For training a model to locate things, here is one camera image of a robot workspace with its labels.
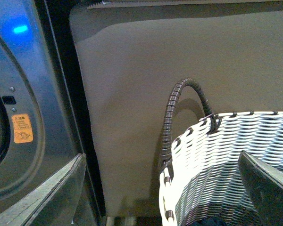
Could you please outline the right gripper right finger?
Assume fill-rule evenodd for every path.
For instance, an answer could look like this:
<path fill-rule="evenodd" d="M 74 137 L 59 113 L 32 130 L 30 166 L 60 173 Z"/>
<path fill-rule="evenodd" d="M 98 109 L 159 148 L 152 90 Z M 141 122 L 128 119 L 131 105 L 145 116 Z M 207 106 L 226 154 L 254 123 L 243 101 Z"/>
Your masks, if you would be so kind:
<path fill-rule="evenodd" d="M 242 151 L 238 167 L 248 196 L 265 226 L 283 226 L 283 172 Z"/>

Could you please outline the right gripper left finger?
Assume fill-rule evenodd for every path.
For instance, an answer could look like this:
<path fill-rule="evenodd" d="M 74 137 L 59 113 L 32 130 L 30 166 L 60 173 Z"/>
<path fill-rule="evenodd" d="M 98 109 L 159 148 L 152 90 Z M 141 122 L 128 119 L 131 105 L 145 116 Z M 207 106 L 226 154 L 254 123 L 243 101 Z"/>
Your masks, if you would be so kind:
<path fill-rule="evenodd" d="M 0 226 L 70 226 L 79 203 L 86 155 L 78 154 L 0 214 Z"/>

